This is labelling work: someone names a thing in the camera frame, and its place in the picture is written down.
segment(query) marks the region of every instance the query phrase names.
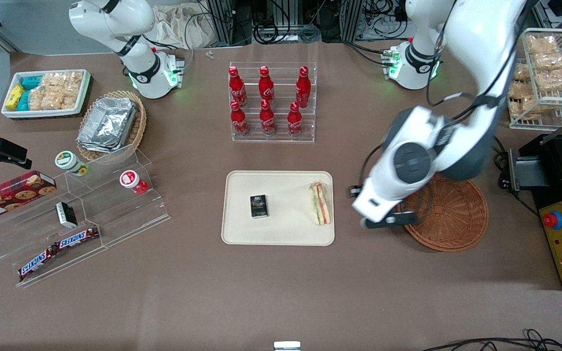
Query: acrylic bottle rack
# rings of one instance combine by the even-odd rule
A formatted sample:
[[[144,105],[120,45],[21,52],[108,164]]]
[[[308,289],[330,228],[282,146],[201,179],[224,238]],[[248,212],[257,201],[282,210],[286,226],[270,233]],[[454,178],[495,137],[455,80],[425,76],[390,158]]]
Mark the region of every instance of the acrylic bottle rack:
[[[234,142],[315,142],[316,138],[316,87],[318,82],[318,70],[315,62],[231,62],[230,66],[236,66],[240,77],[246,86],[247,106],[242,110],[246,115],[250,133],[245,137],[237,136],[231,120],[228,118],[231,128],[231,138]],[[261,128],[259,111],[261,109],[261,98],[259,96],[259,68],[268,66],[270,78],[275,85],[275,103],[272,111],[275,113],[275,126],[277,133],[274,136],[266,136]],[[290,104],[296,101],[296,80],[299,78],[301,66],[309,68],[309,80],[312,90],[309,104],[301,109],[303,115],[302,134],[299,138],[291,138],[288,133],[287,115],[290,113]],[[233,100],[231,92],[228,91],[229,102]],[[227,113],[231,113],[227,104]]]
[[[163,199],[153,189],[147,167],[150,160],[132,146],[123,147],[89,162],[83,177],[64,173],[55,177],[58,190],[15,211],[0,216],[0,263],[11,265],[11,282],[27,287],[79,263],[150,227],[168,220]],[[149,183],[149,190],[136,195],[125,189],[119,176],[128,169]],[[72,207],[78,226],[60,225],[56,203]],[[54,242],[97,226],[96,238],[57,253],[19,282],[18,269]]]

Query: coca-cola bottle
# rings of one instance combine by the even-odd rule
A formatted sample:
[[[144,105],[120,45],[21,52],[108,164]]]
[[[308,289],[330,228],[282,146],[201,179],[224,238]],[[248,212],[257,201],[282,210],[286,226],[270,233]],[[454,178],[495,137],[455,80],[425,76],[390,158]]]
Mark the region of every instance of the coca-cola bottle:
[[[269,100],[261,100],[261,111],[259,111],[259,119],[261,119],[261,128],[263,135],[272,137],[277,133],[275,126],[275,113],[270,109]]]
[[[234,125],[236,136],[245,137],[248,135],[248,124],[244,111],[240,109],[240,103],[236,100],[231,102],[231,122]]]
[[[296,102],[304,109],[309,104],[309,94],[312,91],[312,83],[309,81],[309,69],[301,66],[299,69],[299,80],[296,81]]]
[[[275,104],[275,85],[270,78],[268,66],[259,68],[259,95],[262,100],[268,100],[270,106]]]
[[[291,138],[299,138],[302,133],[303,115],[299,111],[299,104],[292,102],[290,104],[290,113],[287,115],[287,128]]]
[[[231,90],[231,96],[240,104],[240,107],[245,107],[247,102],[246,87],[236,66],[229,67],[229,89]]]

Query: red button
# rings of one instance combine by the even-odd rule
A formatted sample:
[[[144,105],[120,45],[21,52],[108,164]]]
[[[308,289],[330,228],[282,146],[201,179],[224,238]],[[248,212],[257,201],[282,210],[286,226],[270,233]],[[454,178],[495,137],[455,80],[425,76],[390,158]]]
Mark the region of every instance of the red button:
[[[543,216],[543,224],[546,227],[554,228],[558,225],[558,217],[553,213],[548,213]]]

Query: aluminum foil container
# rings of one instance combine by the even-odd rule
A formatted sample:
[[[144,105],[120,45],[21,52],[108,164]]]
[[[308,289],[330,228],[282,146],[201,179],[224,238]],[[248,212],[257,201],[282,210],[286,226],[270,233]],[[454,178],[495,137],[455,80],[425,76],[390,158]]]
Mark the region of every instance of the aluminum foil container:
[[[103,97],[92,107],[77,142],[87,150],[109,153],[123,146],[131,129],[136,103]]]

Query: wicker basket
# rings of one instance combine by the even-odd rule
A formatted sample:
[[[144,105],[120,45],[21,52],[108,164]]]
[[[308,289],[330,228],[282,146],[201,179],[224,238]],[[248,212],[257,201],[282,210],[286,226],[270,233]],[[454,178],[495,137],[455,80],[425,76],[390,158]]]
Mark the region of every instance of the wicker basket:
[[[131,129],[129,130],[129,135],[127,136],[127,141],[125,142],[125,145],[129,145],[129,144],[133,144],[135,147],[131,148],[131,152],[134,153],[136,151],[136,149],[138,148],[138,146],[140,146],[140,142],[142,141],[142,135],[144,134],[144,129],[147,126],[147,112],[144,109],[144,106],[142,105],[142,101],[140,100],[140,98],[138,96],[136,96],[136,94],[133,94],[129,91],[113,91],[111,93],[107,93],[105,95],[102,96],[103,98],[129,98],[130,100],[136,102],[137,105],[137,109],[136,109],[136,114],[134,115],[134,122],[132,123]],[[80,131],[82,130],[82,128],[84,127],[84,124],[86,122],[86,120],[88,120],[88,115],[90,114],[90,111],[92,110],[92,107],[94,107],[94,105],[97,103],[97,101],[99,100],[99,98],[97,100],[95,100],[92,105],[90,107],[88,107],[86,113],[84,114],[84,118],[82,119],[81,125],[80,125]],[[99,151],[90,151],[87,149],[84,149],[81,145],[78,144],[78,150],[80,150],[80,154],[81,156],[84,156],[85,159],[92,161],[92,160],[96,160],[97,158],[100,158],[101,156],[107,155],[108,153],[100,153]],[[121,154],[119,155],[119,158],[123,157],[123,158],[127,158],[131,156],[131,153],[129,154]],[[119,160],[115,160],[115,159],[111,159],[110,162],[118,162]]]
[[[439,174],[398,209],[417,214],[417,224],[404,227],[415,239],[446,253],[476,245],[489,222],[487,203],[471,180],[452,182]]]

